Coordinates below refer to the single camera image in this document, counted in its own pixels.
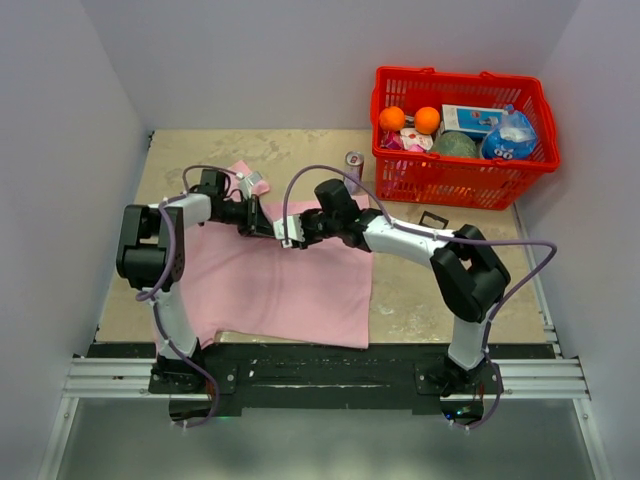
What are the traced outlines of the pink garment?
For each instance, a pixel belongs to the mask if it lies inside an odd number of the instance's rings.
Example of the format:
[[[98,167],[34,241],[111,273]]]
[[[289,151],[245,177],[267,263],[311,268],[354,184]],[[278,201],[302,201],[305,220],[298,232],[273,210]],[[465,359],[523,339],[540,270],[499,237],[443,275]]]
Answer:
[[[186,229],[177,283],[193,332],[204,346],[220,332],[366,348],[374,259],[325,240],[306,250],[242,237],[231,225]]]

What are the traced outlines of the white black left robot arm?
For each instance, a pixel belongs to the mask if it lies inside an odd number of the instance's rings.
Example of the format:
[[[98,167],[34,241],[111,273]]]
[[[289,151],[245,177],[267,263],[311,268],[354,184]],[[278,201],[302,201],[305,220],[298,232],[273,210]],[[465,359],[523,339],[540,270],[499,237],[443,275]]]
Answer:
[[[150,306],[156,334],[153,382],[171,393],[216,394],[200,340],[188,320],[180,282],[186,269],[185,233],[207,222],[234,225],[244,237],[271,238],[259,196],[268,188],[253,171],[199,166],[200,180],[158,204],[125,207],[116,270]]]

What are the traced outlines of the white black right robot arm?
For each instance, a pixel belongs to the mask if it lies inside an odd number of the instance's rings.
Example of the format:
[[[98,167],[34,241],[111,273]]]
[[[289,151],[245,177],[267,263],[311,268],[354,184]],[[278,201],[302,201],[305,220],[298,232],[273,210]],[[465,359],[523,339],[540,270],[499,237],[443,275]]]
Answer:
[[[511,281],[481,232],[472,225],[457,231],[433,229],[361,207],[337,179],[322,182],[314,193],[317,208],[287,217],[290,244],[305,249],[338,238],[350,248],[429,268],[454,325],[446,356],[425,377],[444,397],[469,392],[487,363],[490,313]]]

